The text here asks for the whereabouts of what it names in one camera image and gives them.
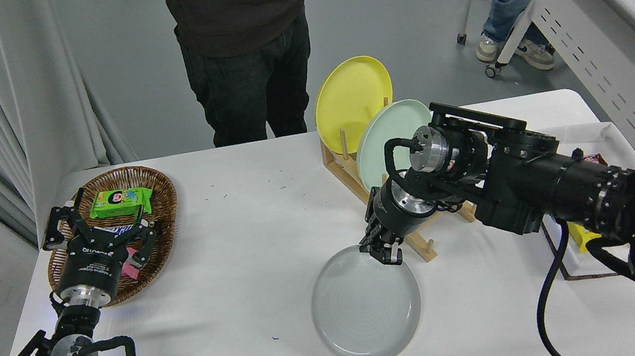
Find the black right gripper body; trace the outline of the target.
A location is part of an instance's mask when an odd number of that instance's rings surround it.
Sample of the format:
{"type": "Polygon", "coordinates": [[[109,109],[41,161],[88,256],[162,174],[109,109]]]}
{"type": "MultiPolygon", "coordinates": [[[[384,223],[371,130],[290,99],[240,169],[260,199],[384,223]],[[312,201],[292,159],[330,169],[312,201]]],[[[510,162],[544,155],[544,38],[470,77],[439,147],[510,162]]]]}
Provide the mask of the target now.
{"type": "Polygon", "coordinates": [[[383,226],[387,243],[403,242],[426,221],[424,203],[411,197],[398,184],[373,187],[366,211],[368,227],[383,226]]]}

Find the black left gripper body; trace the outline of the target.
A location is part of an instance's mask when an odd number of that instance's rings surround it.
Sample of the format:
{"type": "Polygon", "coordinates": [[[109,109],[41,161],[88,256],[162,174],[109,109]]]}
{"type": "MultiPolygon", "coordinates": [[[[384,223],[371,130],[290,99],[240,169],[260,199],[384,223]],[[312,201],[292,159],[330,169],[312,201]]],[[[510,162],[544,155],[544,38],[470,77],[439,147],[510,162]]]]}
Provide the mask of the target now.
{"type": "Polygon", "coordinates": [[[67,258],[57,283],[58,295],[119,288],[125,266],[136,270],[145,266],[142,250],[128,251],[128,243],[135,241],[140,241],[136,225],[127,226],[123,233],[102,228],[73,237],[67,244],[67,258]]]}

